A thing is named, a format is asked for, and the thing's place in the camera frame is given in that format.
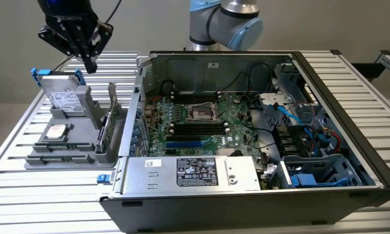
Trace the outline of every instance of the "motherboard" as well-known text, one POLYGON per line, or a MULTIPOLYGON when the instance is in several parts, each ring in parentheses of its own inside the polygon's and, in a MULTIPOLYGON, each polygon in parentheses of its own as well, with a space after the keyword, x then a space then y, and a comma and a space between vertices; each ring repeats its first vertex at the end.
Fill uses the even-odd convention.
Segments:
POLYGON ((145 106, 150 156, 236 154, 259 160, 246 95, 224 93, 211 102, 179 103, 177 97, 151 97, 145 106))

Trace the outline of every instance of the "robotic arm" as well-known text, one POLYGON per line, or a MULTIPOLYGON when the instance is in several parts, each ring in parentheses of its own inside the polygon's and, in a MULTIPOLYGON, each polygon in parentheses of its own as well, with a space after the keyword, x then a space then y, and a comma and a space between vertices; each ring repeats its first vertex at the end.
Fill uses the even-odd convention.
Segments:
MULTIPOLYGON (((46 25, 39 38, 67 56, 82 59, 87 73, 97 71, 97 56, 113 26, 98 21, 89 0, 37 0, 46 25)), ((262 20, 255 0, 191 0, 187 50, 247 50, 255 43, 262 20)))

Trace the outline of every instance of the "white wall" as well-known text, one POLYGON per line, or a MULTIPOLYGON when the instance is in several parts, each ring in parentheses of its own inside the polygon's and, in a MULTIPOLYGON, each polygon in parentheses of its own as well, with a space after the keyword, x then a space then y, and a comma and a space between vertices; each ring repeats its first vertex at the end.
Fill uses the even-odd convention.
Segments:
MULTIPOLYGON (((370 62, 390 49, 390 0, 256 0, 264 31, 252 49, 339 49, 370 62)), ((117 0, 91 0, 105 20, 117 0)), ((181 49, 189 0, 123 0, 111 19, 109 50, 181 49)), ((31 67, 53 68, 62 54, 37 38, 43 15, 35 0, 0 0, 0 102, 30 102, 31 67)), ((375 81, 390 87, 390 78, 375 81)))

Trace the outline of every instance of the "sticker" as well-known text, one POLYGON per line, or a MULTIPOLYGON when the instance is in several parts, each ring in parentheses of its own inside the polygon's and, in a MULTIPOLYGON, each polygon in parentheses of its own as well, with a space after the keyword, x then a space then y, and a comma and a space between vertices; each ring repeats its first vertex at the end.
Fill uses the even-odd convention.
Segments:
POLYGON ((65 112, 82 112, 82 106, 75 92, 51 92, 57 107, 65 112))
POLYGON ((161 167, 161 166, 162 166, 161 159, 147 159, 143 164, 143 167, 161 167))
POLYGON ((219 63, 216 63, 216 62, 207 63, 207 68, 218 68, 218 67, 219 67, 219 63))
POLYGON ((216 186, 216 164, 212 157, 177 158, 175 184, 179 187, 216 186))

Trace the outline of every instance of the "warning label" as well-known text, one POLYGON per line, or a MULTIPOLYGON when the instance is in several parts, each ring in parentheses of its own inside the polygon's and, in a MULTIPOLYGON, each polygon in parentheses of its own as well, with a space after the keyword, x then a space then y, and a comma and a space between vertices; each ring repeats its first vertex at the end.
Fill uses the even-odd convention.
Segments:
POLYGON ((216 165, 212 157, 178 158, 175 184, 179 187, 218 185, 216 165))
POLYGON ((65 112, 81 112, 83 111, 75 92, 53 92, 53 101, 65 112))

